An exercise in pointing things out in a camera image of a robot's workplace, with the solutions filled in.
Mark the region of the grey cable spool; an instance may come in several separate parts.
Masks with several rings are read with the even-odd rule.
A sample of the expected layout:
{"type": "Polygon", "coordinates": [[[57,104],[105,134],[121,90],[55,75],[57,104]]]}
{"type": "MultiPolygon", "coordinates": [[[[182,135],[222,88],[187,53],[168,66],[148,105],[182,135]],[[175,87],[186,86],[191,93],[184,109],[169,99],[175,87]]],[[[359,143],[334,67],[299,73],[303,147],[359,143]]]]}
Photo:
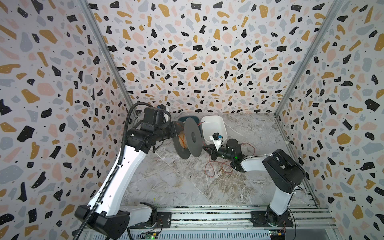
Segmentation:
{"type": "Polygon", "coordinates": [[[186,118],[184,122],[175,123],[177,136],[173,138],[173,144],[181,159],[190,156],[199,157],[203,150],[203,139],[198,124],[193,118],[186,118]]]}

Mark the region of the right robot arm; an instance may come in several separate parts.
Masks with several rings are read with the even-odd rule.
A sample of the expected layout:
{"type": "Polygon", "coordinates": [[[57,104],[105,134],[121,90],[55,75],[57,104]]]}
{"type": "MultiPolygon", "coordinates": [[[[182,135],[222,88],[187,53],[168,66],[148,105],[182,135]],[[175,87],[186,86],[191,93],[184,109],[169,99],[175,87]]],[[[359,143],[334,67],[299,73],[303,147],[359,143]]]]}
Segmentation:
{"type": "Polygon", "coordinates": [[[265,211],[251,213],[254,227],[291,227],[292,217],[289,204],[296,190],[305,177],[304,169],[285,151],[277,149],[269,155],[246,156],[242,153],[241,145],[236,139],[229,139],[226,145],[221,140],[203,146],[203,150],[215,161],[222,158],[229,161],[230,167],[237,172],[265,171],[276,186],[272,201],[265,211]]]}

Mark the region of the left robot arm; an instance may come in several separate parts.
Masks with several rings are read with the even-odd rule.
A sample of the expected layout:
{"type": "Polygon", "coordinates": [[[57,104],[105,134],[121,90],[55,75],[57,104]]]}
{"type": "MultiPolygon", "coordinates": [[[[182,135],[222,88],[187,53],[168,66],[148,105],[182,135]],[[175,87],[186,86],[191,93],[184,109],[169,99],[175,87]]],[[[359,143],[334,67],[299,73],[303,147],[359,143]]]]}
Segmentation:
{"type": "Polygon", "coordinates": [[[111,171],[89,203],[75,211],[76,218],[82,222],[73,232],[75,240],[80,238],[86,227],[105,235],[108,240],[117,240],[136,225],[149,229],[158,226],[156,206],[141,202],[122,211],[120,205],[134,173],[149,151],[155,152],[156,143],[163,143],[177,135],[176,123],[166,106],[153,107],[143,102],[131,106],[121,148],[111,171]]]}

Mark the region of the white plastic bin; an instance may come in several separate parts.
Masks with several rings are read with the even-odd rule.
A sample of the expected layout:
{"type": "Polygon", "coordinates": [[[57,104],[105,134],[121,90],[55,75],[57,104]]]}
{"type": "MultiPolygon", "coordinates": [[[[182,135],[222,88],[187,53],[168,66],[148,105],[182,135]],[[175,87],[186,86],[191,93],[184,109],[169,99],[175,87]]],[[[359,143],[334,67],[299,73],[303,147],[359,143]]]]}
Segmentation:
{"type": "Polygon", "coordinates": [[[220,116],[205,116],[201,119],[200,125],[203,130],[203,138],[206,144],[212,144],[210,137],[214,133],[219,133],[224,139],[224,142],[228,139],[225,122],[220,116]]]}

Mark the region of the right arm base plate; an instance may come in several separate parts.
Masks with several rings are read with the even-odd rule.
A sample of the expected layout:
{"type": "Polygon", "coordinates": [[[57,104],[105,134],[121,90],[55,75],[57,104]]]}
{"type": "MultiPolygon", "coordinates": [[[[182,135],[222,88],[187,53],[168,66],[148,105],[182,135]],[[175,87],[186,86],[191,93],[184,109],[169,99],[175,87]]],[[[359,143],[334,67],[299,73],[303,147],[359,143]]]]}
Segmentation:
{"type": "Polygon", "coordinates": [[[293,227],[293,219],[288,211],[278,216],[274,212],[252,211],[250,221],[254,228],[293,227]]]}

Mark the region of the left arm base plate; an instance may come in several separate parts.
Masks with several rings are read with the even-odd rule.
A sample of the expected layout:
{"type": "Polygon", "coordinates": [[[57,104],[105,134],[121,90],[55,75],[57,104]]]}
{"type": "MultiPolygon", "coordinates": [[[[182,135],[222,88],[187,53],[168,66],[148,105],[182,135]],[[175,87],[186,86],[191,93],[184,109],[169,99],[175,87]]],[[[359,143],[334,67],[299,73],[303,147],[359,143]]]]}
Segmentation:
{"type": "Polygon", "coordinates": [[[150,217],[151,229],[170,229],[172,213],[171,212],[153,212],[150,217]]]}

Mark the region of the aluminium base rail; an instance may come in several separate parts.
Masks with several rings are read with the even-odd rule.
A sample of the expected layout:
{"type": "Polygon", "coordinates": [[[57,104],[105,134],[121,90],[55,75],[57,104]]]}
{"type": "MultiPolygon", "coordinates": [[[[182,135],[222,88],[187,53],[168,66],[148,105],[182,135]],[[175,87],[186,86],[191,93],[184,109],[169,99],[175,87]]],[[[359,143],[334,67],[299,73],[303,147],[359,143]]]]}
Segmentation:
{"type": "Polygon", "coordinates": [[[254,228],[252,211],[264,206],[171,206],[170,229],[140,229],[125,232],[122,240],[340,240],[329,210],[315,205],[289,206],[293,227],[254,228]]]}

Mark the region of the left frame post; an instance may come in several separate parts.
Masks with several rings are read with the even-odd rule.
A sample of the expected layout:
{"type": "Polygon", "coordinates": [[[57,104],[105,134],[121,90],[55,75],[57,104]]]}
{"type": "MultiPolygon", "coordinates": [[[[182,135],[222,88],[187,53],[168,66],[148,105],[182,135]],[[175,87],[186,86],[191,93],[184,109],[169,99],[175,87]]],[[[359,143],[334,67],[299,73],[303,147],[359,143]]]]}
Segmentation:
{"type": "Polygon", "coordinates": [[[98,26],[97,20],[94,18],[94,15],[93,15],[92,10],[89,6],[89,3],[86,0],[78,0],[78,4],[79,4],[79,8],[82,10],[82,12],[85,16],[85,20],[89,24],[89,27],[95,36],[95,40],[98,43],[103,56],[105,57],[106,63],[108,64],[108,66],[109,66],[109,68],[110,68],[110,70],[111,70],[111,72],[112,72],[112,74],[113,74],[113,76],[117,82],[117,85],[120,89],[121,95],[125,99],[124,102],[127,104],[127,109],[129,109],[133,105],[133,103],[132,103],[131,98],[129,96],[129,93],[128,93],[125,85],[124,85],[122,77],[119,74],[118,68],[117,68],[117,66],[116,66],[116,64],[115,64],[115,62],[114,62],[114,60],[110,54],[108,45],[104,41],[102,32],[98,26]]]}

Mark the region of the frame post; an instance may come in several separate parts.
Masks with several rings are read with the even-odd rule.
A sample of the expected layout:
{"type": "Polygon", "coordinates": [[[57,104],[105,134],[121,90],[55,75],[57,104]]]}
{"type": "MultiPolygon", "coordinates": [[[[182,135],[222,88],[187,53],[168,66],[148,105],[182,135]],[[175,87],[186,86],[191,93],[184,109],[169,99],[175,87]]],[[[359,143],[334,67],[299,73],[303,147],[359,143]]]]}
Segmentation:
{"type": "Polygon", "coordinates": [[[315,36],[314,41],[311,43],[311,45],[308,49],[308,52],[304,56],[302,62],[299,64],[298,70],[296,71],[296,73],[293,77],[293,80],[291,81],[291,83],[287,87],[287,90],[286,90],[281,102],[279,103],[279,105],[278,105],[278,107],[274,113],[274,117],[276,119],[282,113],[285,104],[289,100],[290,94],[294,91],[295,86],[298,84],[299,80],[301,79],[301,76],[303,75],[307,65],[309,64],[310,60],[313,58],[313,56],[317,52],[317,48],[320,46],[324,35],[329,30],[329,27],[331,26],[337,13],[341,9],[343,2],[344,1],[342,1],[342,0],[334,0],[332,2],[330,9],[327,12],[326,18],[323,21],[323,24],[321,25],[317,35],[315,36]]]}
{"type": "Polygon", "coordinates": [[[116,64],[115,64],[115,62],[114,62],[114,60],[110,54],[108,45],[104,41],[102,32],[98,26],[97,20],[94,18],[94,15],[93,15],[92,10],[89,6],[89,3],[86,0],[78,0],[78,4],[79,4],[79,8],[82,10],[82,12],[85,16],[85,20],[89,24],[89,27],[95,36],[95,40],[98,43],[103,56],[105,57],[106,63],[108,64],[108,66],[109,66],[109,68],[110,68],[110,70],[111,70],[111,72],[112,72],[112,74],[113,74],[113,76],[117,82],[117,85],[120,89],[121,95],[125,99],[124,102],[127,104],[127,109],[129,109],[133,105],[133,103],[132,103],[131,98],[129,96],[129,93],[128,93],[125,85],[124,85],[122,77],[119,74],[118,68],[117,68],[117,66],[116,66],[116,64]]]}

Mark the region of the right frame post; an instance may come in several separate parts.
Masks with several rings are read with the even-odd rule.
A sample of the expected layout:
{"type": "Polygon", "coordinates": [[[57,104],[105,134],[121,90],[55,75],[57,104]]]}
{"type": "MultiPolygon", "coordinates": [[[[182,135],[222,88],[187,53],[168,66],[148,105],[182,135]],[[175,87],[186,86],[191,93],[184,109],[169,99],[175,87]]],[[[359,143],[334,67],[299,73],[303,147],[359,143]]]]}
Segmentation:
{"type": "Polygon", "coordinates": [[[334,0],[332,2],[330,9],[327,12],[326,18],[323,21],[323,24],[321,25],[317,35],[315,36],[314,41],[311,43],[311,45],[308,49],[308,52],[304,56],[302,62],[299,64],[298,70],[296,71],[296,73],[293,77],[293,80],[291,81],[291,83],[287,87],[287,90],[286,90],[281,102],[279,103],[279,105],[278,105],[278,107],[274,113],[274,117],[276,119],[282,113],[285,104],[289,100],[290,94],[294,91],[295,86],[298,84],[299,80],[301,79],[301,76],[303,75],[307,65],[309,64],[310,60],[313,58],[313,56],[317,52],[317,48],[320,46],[324,35],[329,30],[329,27],[331,26],[337,13],[341,9],[343,2],[344,1],[342,1],[342,0],[334,0]]]}

